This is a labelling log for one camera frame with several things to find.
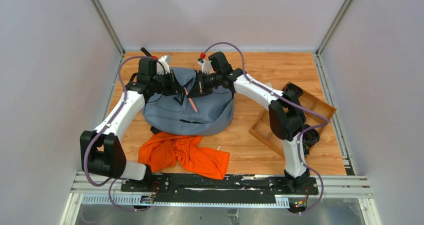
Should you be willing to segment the pink pen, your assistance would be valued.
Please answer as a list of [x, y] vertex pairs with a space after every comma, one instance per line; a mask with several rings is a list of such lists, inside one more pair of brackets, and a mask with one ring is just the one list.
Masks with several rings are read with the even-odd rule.
[[183, 89], [184, 89], [185, 95], [186, 95], [186, 97], [187, 97], [187, 99], [188, 99], [188, 101], [189, 101], [189, 103], [190, 103], [191, 107], [192, 107], [192, 108], [193, 108], [193, 110], [197, 113], [197, 112], [198, 112], [198, 109], [197, 109], [197, 107], [196, 107], [196, 105], [195, 105], [195, 103], [194, 103], [193, 99], [192, 99], [191, 97], [189, 97], [188, 89], [187, 89], [186, 87], [183, 87]]

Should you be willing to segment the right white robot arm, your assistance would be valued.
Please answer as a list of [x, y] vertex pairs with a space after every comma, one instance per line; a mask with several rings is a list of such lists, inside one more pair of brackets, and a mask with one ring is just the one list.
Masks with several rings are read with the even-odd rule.
[[306, 186], [310, 170], [304, 162], [301, 129], [306, 116], [301, 109], [298, 95], [293, 90], [276, 90], [257, 81], [243, 69], [233, 69], [223, 52], [210, 56], [201, 53], [195, 82], [189, 97], [202, 97], [222, 86], [232, 94], [239, 93], [255, 101], [268, 111], [271, 132], [280, 140], [285, 159], [284, 177], [286, 189], [298, 194]]

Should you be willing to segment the blue grey backpack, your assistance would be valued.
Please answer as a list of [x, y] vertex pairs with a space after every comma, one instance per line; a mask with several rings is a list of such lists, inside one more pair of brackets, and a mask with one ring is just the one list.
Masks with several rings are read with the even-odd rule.
[[195, 112], [185, 92], [155, 94], [141, 112], [145, 121], [159, 131], [182, 136], [210, 136], [223, 132], [234, 117], [234, 93], [219, 86], [212, 94], [195, 97]]

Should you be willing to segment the beige wallet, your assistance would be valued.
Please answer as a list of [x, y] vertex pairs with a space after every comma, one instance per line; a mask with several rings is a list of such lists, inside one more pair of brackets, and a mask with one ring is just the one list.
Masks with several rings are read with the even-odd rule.
[[264, 85], [266, 85], [267, 87], [273, 88], [273, 85], [271, 82], [265, 83]]

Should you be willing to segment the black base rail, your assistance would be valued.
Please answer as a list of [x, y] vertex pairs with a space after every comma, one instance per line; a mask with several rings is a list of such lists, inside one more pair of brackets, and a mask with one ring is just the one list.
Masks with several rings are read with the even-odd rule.
[[271, 204], [276, 195], [306, 198], [318, 195], [316, 179], [309, 177], [300, 187], [284, 176], [227, 174], [212, 179], [189, 173], [158, 173], [148, 180], [129, 180], [123, 192], [153, 193], [155, 201], [195, 204]]

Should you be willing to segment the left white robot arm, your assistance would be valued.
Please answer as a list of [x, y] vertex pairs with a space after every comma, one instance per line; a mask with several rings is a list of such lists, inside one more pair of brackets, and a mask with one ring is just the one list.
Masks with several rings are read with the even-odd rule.
[[138, 71], [127, 84], [112, 112], [94, 130], [85, 130], [80, 136], [81, 164], [85, 176], [95, 187], [105, 185], [96, 183], [91, 174], [111, 179], [134, 180], [140, 191], [149, 191], [153, 186], [151, 168], [147, 164], [126, 158], [121, 139], [135, 115], [142, 110], [155, 94], [171, 96], [184, 90], [170, 68], [170, 55], [137, 56]]

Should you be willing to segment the orange cloth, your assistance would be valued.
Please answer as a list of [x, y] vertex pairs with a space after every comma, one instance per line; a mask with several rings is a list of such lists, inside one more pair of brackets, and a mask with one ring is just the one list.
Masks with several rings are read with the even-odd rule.
[[230, 154], [200, 147], [202, 136], [153, 134], [138, 151], [138, 162], [159, 172], [179, 163], [183, 169], [206, 178], [222, 180], [228, 170]]

